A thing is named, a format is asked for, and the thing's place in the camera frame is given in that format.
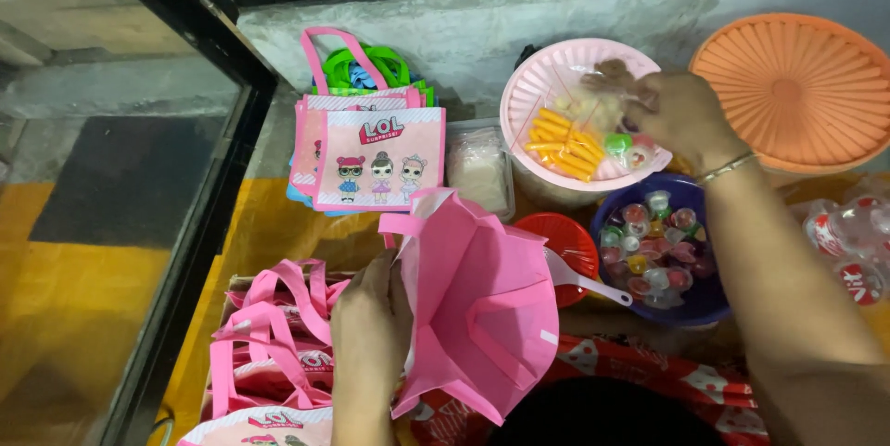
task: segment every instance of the red cloth with white polka dots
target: red cloth with white polka dots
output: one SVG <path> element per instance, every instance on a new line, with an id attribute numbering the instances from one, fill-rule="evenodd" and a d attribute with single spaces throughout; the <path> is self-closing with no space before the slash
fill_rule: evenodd
<path id="1" fill-rule="evenodd" d="M 610 376 L 676 398 L 714 426 L 731 446 L 770 444 L 751 385 L 733 371 L 659 354 L 639 344 L 624 346 L 562 335 L 556 360 L 540 384 L 575 376 Z M 441 391 L 425 394 L 410 416 L 418 444 L 485 443 L 488 424 L 484 418 Z"/>

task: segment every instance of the bracelet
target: bracelet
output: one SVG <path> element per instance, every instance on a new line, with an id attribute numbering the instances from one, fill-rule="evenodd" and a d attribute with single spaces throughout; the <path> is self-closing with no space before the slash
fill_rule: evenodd
<path id="1" fill-rule="evenodd" d="M 695 184 L 698 185 L 699 187 L 701 187 L 701 186 L 705 185 L 707 182 L 711 181 L 712 179 L 718 178 L 718 176 L 720 176 L 726 172 L 731 172 L 732 170 L 738 168 L 739 166 L 744 165 L 751 159 L 757 159 L 757 154 L 755 154 L 754 152 L 751 152 L 751 151 L 746 152 L 745 154 L 742 154 L 741 156 L 738 156 L 735 159 L 729 161 L 729 163 L 726 163 L 725 165 L 715 169 L 714 171 L 707 172 L 707 173 L 703 174 L 701 177 L 696 178 Z"/>

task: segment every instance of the pink plastic bowl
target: pink plastic bowl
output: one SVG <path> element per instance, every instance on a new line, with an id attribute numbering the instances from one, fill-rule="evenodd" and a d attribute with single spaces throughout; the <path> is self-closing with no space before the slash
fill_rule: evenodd
<path id="1" fill-rule="evenodd" d="M 565 189 L 606 192 L 628 187 L 653 172 L 663 170 L 670 163 L 671 153 L 656 147 L 651 164 L 643 170 L 630 173 L 618 162 L 606 159 L 600 163 L 594 179 L 584 182 L 551 172 L 522 149 L 528 142 L 530 118 L 538 115 L 538 109 L 544 106 L 545 97 L 553 88 L 553 65 L 583 65 L 593 68 L 594 64 L 612 58 L 624 60 L 628 70 L 637 78 L 661 71 L 649 57 L 627 44 L 608 39 L 572 39 L 547 46 L 522 62 L 513 72 L 501 97 L 500 123 L 510 153 L 526 169 Z"/>

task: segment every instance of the white plastic spoon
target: white plastic spoon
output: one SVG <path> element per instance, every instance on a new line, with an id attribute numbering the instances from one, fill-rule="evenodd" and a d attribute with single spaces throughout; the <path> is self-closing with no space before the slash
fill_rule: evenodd
<path id="1" fill-rule="evenodd" d="M 550 269 L 550 277 L 553 278 L 554 286 L 574 285 L 580 286 L 590 291 L 595 291 L 610 300 L 619 304 L 628 306 L 634 302 L 629 293 L 623 292 L 616 287 L 607 286 L 603 283 L 585 278 L 581 274 L 572 270 L 569 264 L 562 259 L 560 255 L 548 247 L 544 248 L 544 257 L 547 259 L 547 268 Z"/>

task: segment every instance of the black doormat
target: black doormat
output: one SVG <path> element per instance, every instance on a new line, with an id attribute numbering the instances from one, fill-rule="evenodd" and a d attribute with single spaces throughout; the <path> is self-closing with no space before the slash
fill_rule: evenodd
<path id="1" fill-rule="evenodd" d="M 223 126 L 213 117 L 91 117 L 29 239 L 172 248 Z"/>

